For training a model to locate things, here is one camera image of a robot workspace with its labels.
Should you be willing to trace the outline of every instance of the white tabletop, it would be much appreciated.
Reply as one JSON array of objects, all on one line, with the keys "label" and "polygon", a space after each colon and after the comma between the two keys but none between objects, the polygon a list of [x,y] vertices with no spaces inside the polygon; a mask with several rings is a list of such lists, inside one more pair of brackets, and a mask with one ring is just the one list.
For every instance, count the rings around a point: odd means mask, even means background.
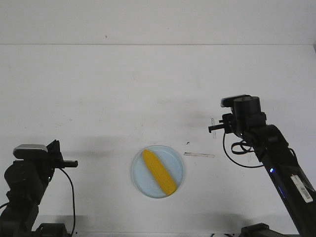
[{"label": "white tabletop", "polygon": [[[311,45],[105,46],[1,45],[0,150],[4,173],[20,144],[61,142],[76,192],[77,231],[109,233],[238,233],[265,222],[295,233],[264,169],[232,164],[223,131],[208,133],[229,109],[220,99],[261,99],[315,173],[316,57]],[[228,146],[238,141],[228,136]],[[134,156],[149,145],[214,155],[182,156],[185,178],[170,197],[144,196],[131,181]],[[253,155],[236,158],[257,164]],[[0,179],[0,200],[8,191]],[[57,170],[39,207],[42,222],[72,225],[70,185]]]}]

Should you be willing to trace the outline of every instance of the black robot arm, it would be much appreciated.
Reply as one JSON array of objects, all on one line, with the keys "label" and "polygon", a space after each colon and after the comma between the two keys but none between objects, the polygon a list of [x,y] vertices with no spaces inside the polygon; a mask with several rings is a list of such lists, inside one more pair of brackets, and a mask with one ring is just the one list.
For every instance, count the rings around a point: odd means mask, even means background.
[{"label": "black robot arm", "polygon": [[261,112],[259,98],[250,95],[224,98],[221,106],[230,107],[232,113],[223,115],[220,121],[222,124],[209,127],[209,132],[224,128],[225,133],[234,133],[251,146],[276,187],[300,236],[316,237],[315,190],[282,133],[276,126],[266,125],[266,115]]},{"label": "black robot arm", "polygon": [[[41,237],[42,231],[55,229],[60,232],[63,224],[42,224],[32,233],[32,226],[38,215],[38,205],[51,181],[55,168],[77,167],[77,161],[64,161],[59,141],[44,145],[20,145],[13,151],[17,159],[5,172],[10,191],[9,203],[0,216],[1,237]],[[58,236],[66,236],[63,226]]]}]

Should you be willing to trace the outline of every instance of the sticker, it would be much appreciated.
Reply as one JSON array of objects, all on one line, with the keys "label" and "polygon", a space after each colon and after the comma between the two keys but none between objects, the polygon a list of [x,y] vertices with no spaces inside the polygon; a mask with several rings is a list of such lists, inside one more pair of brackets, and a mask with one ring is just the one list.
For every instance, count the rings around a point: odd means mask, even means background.
[{"label": "sticker", "polygon": [[300,177],[298,177],[298,175],[292,175],[291,179],[293,180],[293,183],[295,184],[297,190],[300,192],[300,194],[302,195],[304,201],[306,203],[312,202],[313,198],[311,197],[310,193],[307,191],[307,189],[305,188],[305,185],[303,184],[303,182],[301,181]]}]

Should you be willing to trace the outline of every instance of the white wall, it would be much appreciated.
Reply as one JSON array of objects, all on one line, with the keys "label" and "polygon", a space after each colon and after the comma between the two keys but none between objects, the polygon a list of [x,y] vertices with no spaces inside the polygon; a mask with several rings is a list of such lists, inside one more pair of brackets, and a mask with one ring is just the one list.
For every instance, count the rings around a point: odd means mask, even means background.
[{"label": "white wall", "polygon": [[[296,232],[265,171],[229,162],[222,131],[214,139],[207,127],[229,111],[220,108],[221,98],[259,96],[268,123],[280,128],[315,185],[314,1],[0,6],[0,173],[12,163],[14,147],[59,139],[64,159],[79,161],[68,172],[81,236],[229,233],[258,222]],[[130,178],[133,157],[154,144],[215,158],[183,156],[182,187],[156,200]],[[253,156],[237,159],[257,163]],[[3,203],[4,179],[0,187]],[[71,213],[70,185],[56,171],[35,227],[58,221],[70,230]]]},{"label": "white wall", "polygon": [[313,44],[314,0],[1,1],[0,43]]}]

